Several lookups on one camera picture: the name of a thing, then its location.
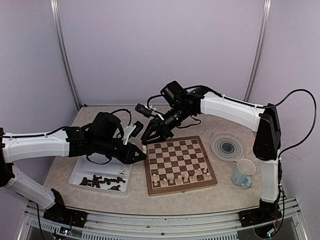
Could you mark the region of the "white chess piece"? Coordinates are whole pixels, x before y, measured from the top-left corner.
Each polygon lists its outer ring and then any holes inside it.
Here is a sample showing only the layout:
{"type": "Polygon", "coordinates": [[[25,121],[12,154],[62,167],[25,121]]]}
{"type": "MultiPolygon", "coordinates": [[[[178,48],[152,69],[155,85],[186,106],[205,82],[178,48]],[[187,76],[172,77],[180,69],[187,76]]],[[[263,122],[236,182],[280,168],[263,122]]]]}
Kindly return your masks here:
{"type": "Polygon", "coordinates": [[[141,147],[141,149],[142,149],[142,152],[143,152],[144,154],[147,153],[147,146],[146,146],[146,145],[143,145],[143,146],[141,147]]]}

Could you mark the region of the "white plastic divided tray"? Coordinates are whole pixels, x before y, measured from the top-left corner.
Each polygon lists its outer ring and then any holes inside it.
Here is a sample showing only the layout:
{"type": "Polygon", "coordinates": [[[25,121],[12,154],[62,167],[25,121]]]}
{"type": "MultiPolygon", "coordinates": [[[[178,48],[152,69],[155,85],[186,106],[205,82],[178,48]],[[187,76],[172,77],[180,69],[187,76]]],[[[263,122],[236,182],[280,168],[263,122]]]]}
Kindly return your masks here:
{"type": "Polygon", "coordinates": [[[132,172],[132,165],[111,161],[100,155],[77,159],[68,183],[73,188],[106,194],[126,195],[132,172]]]}

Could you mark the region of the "white chess bishop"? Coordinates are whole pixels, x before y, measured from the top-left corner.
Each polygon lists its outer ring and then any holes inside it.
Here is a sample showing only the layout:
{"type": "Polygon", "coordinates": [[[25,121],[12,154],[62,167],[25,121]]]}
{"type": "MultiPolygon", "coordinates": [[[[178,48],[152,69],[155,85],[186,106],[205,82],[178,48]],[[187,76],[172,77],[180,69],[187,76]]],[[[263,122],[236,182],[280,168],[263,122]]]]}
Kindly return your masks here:
{"type": "Polygon", "coordinates": [[[152,181],[153,181],[153,186],[158,187],[159,186],[159,175],[154,173],[152,175],[152,181]]]}
{"type": "Polygon", "coordinates": [[[173,177],[173,176],[171,176],[170,178],[169,178],[169,184],[170,185],[173,185],[175,183],[175,178],[173,177]]]}

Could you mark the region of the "white chess queen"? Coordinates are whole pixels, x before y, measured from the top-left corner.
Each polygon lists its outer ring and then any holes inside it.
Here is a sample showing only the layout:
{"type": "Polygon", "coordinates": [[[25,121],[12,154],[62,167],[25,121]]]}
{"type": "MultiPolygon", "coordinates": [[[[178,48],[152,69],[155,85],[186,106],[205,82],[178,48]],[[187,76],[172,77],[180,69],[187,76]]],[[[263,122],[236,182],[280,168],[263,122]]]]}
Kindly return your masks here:
{"type": "Polygon", "coordinates": [[[184,182],[184,183],[187,183],[188,180],[189,180],[189,174],[188,174],[188,172],[186,172],[186,173],[184,174],[184,177],[183,177],[183,182],[184,182]]]}

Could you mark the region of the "white chess king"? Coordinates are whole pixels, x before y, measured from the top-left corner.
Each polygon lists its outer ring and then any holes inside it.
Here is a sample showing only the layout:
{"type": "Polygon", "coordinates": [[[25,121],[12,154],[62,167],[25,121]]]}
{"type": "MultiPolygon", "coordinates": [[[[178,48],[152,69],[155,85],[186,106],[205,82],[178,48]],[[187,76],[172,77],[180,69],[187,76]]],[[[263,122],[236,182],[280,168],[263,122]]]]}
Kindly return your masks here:
{"type": "Polygon", "coordinates": [[[176,179],[176,184],[177,184],[177,185],[180,185],[180,184],[182,184],[182,181],[183,181],[183,180],[182,180],[182,176],[181,176],[181,175],[178,175],[178,176],[177,176],[177,179],[176,179]]]}

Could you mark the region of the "white chess corner rook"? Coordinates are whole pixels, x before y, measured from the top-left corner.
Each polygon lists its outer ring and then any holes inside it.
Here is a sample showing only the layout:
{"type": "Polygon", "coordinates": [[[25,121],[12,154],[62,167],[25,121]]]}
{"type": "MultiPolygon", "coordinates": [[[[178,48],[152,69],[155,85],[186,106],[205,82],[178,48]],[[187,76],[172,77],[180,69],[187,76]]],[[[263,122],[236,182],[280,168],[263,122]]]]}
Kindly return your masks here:
{"type": "Polygon", "coordinates": [[[205,174],[205,176],[204,176],[204,178],[206,179],[206,180],[208,180],[209,178],[210,178],[210,173],[209,172],[207,172],[206,174],[205,174]]]}

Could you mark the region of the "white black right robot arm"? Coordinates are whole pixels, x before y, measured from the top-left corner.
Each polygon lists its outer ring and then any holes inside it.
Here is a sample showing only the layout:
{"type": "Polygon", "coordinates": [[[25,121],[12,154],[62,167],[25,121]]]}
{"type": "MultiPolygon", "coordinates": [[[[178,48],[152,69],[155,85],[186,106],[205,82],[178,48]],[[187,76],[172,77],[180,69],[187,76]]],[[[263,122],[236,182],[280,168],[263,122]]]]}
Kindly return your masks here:
{"type": "Polygon", "coordinates": [[[276,106],[237,100],[204,85],[183,88],[175,80],[168,83],[159,95],[171,107],[167,113],[153,115],[154,109],[148,105],[135,108],[151,119],[141,137],[143,145],[172,138],[174,128],[179,127],[188,117],[200,114],[235,122],[256,133],[253,153],[260,162],[262,193],[255,216],[260,222],[268,221],[279,207],[282,178],[281,128],[276,106]]]}

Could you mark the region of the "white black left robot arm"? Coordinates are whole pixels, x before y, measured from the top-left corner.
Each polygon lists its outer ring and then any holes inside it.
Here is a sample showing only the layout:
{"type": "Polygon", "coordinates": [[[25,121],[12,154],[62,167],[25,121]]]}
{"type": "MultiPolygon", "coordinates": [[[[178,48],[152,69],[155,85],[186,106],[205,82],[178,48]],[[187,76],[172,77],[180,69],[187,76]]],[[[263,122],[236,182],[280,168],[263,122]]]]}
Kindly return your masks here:
{"type": "Polygon", "coordinates": [[[138,146],[129,142],[144,125],[140,121],[123,128],[112,112],[99,112],[84,126],[62,126],[50,132],[18,134],[0,132],[0,185],[40,205],[63,223],[70,218],[61,194],[28,177],[15,162],[46,157],[89,157],[99,154],[131,165],[146,159],[138,146]]]}

